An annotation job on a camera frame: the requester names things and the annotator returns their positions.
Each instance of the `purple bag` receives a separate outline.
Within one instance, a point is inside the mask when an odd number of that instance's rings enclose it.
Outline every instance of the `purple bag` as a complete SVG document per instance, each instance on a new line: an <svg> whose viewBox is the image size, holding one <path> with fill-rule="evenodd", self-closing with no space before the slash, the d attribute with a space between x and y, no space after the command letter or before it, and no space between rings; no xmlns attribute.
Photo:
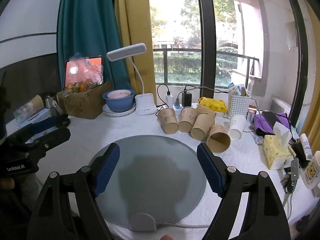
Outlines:
<svg viewBox="0 0 320 240"><path fill-rule="evenodd" d="M279 113L275 114L276 117L279 119L281 124L283 124L285 127L290 129L289 119L286 113ZM253 124L254 124L254 130L257 135L265 136L267 134L269 135L275 135L273 132L273 127L271 127L268 123L268 121L264 118L262 114L256 114L253 117Z"/></svg>

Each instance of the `human hand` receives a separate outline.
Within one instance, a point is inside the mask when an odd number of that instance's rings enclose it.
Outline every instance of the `human hand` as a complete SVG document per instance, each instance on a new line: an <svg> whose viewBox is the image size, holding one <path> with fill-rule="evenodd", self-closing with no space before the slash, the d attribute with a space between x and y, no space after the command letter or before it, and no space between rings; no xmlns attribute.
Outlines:
<svg viewBox="0 0 320 240"><path fill-rule="evenodd" d="M13 178L0 178L0 189L14 189L14 180Z"/></svg>
<svg viewBox="0 0 320 240"><path fill-rule="evenodd" d="M165 235L160 238L160 240L173 240L171 236Z"/></svg>

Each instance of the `teal curtain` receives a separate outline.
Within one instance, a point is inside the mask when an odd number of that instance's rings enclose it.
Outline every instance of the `teal curtain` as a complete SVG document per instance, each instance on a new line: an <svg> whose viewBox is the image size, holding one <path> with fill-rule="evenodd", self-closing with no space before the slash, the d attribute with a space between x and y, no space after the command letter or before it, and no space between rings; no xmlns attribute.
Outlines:
<svg viewBox="0 0 320 240"><path fill-rule="evenodd" d="M61 85L65 64L73 55L104 57L104 81L115 89L130 89L124 60L110 62L106 54L121 48L113 0L61 0L57 26L57 53Z"/></svg>

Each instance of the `white desk lamp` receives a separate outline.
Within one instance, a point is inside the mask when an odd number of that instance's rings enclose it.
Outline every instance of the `white desk lamp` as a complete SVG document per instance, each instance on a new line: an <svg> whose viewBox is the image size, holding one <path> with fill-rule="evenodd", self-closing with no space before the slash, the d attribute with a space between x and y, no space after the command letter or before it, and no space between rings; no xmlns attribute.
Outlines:
<svg viewBox="0 0 320 240"><path fill-rule="evenodd" d="M136 113L137 115L154 114L157 111L156 105L153 100L152 93L144 93L144 84L142 77L133 63L131 57L139 54L143 54L147 51L147 47L144 43L138 43L131 46L127 46L121 49L116 49L107 53L107 58L110 61L116 61L123 58L127 58L132 63L134 69L136 70L142 84L142 95L136 95Z"/></svg>

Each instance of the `basket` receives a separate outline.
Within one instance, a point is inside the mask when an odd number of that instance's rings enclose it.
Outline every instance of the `basket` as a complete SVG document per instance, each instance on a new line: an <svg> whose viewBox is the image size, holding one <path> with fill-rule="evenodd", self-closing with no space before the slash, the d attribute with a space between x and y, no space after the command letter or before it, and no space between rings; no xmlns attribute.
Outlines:
<svg viewBox="0 0 320 240"><path fill-rule="evenodd" d="M247 116L251 97L234 96L229 94L227 117L231 118L236 114Z"/></svg>

